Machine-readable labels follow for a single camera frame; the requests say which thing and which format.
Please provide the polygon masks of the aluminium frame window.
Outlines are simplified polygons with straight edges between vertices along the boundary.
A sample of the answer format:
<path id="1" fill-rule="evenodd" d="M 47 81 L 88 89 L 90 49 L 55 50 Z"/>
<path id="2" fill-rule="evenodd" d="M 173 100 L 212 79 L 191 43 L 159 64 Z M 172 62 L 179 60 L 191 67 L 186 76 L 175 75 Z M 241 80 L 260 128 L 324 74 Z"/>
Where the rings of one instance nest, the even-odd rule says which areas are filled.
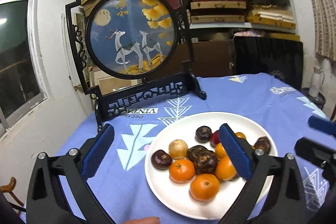
<path id="1" fill-rule="evenodd" d="M 1 0 L 1 134 L 48 97 L 38 0 Z"/>

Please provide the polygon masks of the black panel board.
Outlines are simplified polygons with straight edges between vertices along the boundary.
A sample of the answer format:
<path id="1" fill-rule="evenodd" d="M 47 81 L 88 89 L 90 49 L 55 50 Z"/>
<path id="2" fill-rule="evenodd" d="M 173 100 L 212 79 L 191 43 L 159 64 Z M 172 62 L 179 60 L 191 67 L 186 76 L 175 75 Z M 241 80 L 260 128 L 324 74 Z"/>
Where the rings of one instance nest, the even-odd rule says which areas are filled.
<path id="1" fill-rule="evenodd" d="M 234 37 L 235 73 L 266 73 L 300 90 L 303 78 L 303 44 L 293 40 Z"/>

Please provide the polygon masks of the white thermos jug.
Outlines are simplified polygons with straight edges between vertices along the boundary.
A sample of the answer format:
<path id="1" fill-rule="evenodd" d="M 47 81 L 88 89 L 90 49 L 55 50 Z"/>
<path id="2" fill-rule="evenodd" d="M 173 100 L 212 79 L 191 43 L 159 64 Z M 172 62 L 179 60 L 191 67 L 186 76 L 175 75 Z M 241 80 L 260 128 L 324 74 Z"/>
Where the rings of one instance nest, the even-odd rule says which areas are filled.
<path id="1" fill-rule="evenodd" d="M 314 67 L 314 72 L 311 77 L 310 86 L 308 90 L 308 94 L 317 98 L 319 95 L 320 87 L 323 85 L 325 79 L 325 73 L 319 66 Z"/>

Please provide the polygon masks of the large orange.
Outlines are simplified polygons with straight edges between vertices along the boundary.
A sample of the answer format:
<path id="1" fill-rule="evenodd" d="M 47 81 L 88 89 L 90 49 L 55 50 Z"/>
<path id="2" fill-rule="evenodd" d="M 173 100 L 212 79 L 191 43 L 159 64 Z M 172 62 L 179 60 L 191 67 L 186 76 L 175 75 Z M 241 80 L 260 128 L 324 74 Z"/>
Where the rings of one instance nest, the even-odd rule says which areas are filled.
<path id="1" fill-rule="evenodd" d="M 198 201 L 212 200 L 219 192 L 221 183 L 213 174 L 200 174 L 190 184 L 190 194 Z"/>

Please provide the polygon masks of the wooden chair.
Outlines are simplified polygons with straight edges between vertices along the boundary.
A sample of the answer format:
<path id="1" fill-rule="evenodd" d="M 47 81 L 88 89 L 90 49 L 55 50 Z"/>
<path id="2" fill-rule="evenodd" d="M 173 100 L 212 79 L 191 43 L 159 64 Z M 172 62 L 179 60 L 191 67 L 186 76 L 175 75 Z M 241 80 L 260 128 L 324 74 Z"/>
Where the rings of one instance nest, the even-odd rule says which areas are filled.
<path id="1" fill-rule="evenodd" d="M 2 193 L 8 193 L 16 204 L 10 203 L 12 208 L 17 211 L 17 215 L 20 216 L 21 212 L 25 212 L 24 203 L 14 194 L 14 189 L 17 184 L 15 177 L 10 178 L 10 182 L 6 185 L 1 186 Z"/>

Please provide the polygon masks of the large dark red plum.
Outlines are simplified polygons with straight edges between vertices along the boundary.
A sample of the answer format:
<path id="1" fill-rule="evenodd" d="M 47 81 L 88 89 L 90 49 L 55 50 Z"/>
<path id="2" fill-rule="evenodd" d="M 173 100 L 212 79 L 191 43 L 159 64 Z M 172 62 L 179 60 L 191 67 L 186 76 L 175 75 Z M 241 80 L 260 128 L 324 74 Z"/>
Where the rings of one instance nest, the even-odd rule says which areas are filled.
<path id="1" fill-rule="evenodd" d="M 215 148 L 216 145 L 218 143 L 220 143 L 220 140 L 219 140 L 219 131 L 218 130 L 216 130 L 215 132 L 213 132 L 211 134 L 209 142 L 210 142 L 211 147 L 213 147 L 213 148 Z"/>

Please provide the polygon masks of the dark brown water chestnut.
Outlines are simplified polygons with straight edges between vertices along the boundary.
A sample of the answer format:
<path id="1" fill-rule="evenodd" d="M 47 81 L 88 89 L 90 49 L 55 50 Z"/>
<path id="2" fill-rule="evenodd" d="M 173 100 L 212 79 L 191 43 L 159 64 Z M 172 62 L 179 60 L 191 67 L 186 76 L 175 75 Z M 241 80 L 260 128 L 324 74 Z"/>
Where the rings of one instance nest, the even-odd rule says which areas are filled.
<path id="1" fill-rule="evenodd" d="M 195 132 L 195 140 L 199 143 L 206 143 L 210 140 L 212 133 L 208 126 L 201 126 Z"/>

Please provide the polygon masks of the tan round longan fruit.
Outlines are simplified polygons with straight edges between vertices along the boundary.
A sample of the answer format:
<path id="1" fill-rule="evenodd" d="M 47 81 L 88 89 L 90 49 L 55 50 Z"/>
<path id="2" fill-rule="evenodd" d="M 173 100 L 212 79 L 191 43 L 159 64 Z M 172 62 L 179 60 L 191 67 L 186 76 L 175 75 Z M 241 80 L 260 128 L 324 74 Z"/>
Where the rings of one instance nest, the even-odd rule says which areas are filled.
<path id="1" fill-rule="evenodd" d="M 169 144 L 169 155 L 172 159 L 183 159 L 187 156 L 188 145 L 182 139 L 173 140 Z"/>

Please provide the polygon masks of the dark brown chestnut fruit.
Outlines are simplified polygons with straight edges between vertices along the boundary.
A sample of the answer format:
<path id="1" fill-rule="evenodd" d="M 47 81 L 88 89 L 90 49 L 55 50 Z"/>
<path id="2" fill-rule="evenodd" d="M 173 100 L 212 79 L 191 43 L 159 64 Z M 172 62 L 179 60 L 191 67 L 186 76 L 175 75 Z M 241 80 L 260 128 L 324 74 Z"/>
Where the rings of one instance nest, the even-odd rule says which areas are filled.
<path id="1" fill-rule="evenodd" d="M 168 153 L 165 153 L 164 150 L 157 150 L 151 156 L 151 163 L 154 168 L 159 170 L 166 170 L 172 164 L 173 159 Z"/>

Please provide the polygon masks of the orange mandarin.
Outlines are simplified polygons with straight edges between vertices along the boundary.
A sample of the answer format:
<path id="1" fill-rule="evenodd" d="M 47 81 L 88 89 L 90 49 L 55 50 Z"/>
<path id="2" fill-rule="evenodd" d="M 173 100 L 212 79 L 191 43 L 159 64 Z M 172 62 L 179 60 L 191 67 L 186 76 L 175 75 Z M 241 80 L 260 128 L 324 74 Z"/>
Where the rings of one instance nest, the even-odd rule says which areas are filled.
<path id="1" fill-rule="evenodd" d="M 179 159 L 169 167 L 169 176 L 176 183 L 185 183 L 195 176 L 194 163 L 188 159 Z"/>

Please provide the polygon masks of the white round plate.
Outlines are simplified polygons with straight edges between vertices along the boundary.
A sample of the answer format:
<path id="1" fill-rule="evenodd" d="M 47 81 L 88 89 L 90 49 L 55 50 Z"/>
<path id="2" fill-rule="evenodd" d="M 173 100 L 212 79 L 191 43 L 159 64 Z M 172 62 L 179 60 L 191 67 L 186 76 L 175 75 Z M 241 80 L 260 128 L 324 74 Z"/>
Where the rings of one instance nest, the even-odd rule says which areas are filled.
<path id="1" fill-rule="evenodd" d="M 151 156 L 162 149 L 165 152 L 175 139 L 184 140 L 189 147 L 197 145 L 195 131 L 200 126 L 208 126 L 213 131 L 222 124 L 228 124 L 234 132 L 242 132 L 247 142 L 255 144 L 258 138 L 265 136 L 271 143 L 270 155 L 277 156 L 275 142 L 268 132 L 259 124 L 244 116 L 207 112 L 187 116 L 166 126 L 152 141 L 145 157 L 145 175 L 153 194 L 170 210 L 192 219 L 216 220 L 221 219 L 238 197 L 245 185 L 245 180 L 238 178 L 233 181 L 221 182 L 216 197 L 210 201 L 197 201 L 190 195 L 190 182 L 176 183 L 169 177 L 168 170 L 158 170 L 151 163 Z"/>

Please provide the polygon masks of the round deer art screen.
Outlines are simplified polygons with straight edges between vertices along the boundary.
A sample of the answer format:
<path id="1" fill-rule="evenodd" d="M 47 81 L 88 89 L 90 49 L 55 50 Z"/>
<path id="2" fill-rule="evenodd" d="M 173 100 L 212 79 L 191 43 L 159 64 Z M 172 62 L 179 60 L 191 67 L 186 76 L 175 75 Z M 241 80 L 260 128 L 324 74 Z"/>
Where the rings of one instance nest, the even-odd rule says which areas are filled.
<path id="1" fill-rule="evenodd" d="M 153 96 L 192 92 L 206 99 L 191 69 L 186 0 L 74 0 L 65 9 L 72 58 L 84 93 L 94 101 L 98 130 Z M 135 85 L 104 94 L 85 80 L 88 60 Z"/>

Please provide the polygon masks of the blue printed tablecloth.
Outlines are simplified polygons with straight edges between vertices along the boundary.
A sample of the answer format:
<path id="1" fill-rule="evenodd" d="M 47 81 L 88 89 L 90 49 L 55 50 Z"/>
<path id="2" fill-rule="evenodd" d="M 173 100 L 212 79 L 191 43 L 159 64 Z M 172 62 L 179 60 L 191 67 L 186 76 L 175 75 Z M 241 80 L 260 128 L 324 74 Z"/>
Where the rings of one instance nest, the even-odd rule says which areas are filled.
<path id="1" fill-rule="evenodd" d="M 175 88 L 142 88 L 120 97 L 122 114 L 111 120 L 114 141 L 90 188 L 117 223 L 159 217 L 162 223 L 191 223 L 165 207 L 145 180 L 145 155 L 150 143 L 167 126 L 187 116 L 227 112 L 247 117 L 273 138 L 278 153 L 294 151 L 303 137 L 335 148 L 334 137 L 309 127 L 312 115 L 325 113 L 295 88 L 266 73 L 198 78 L 206 99 L 179 94 Z"/>

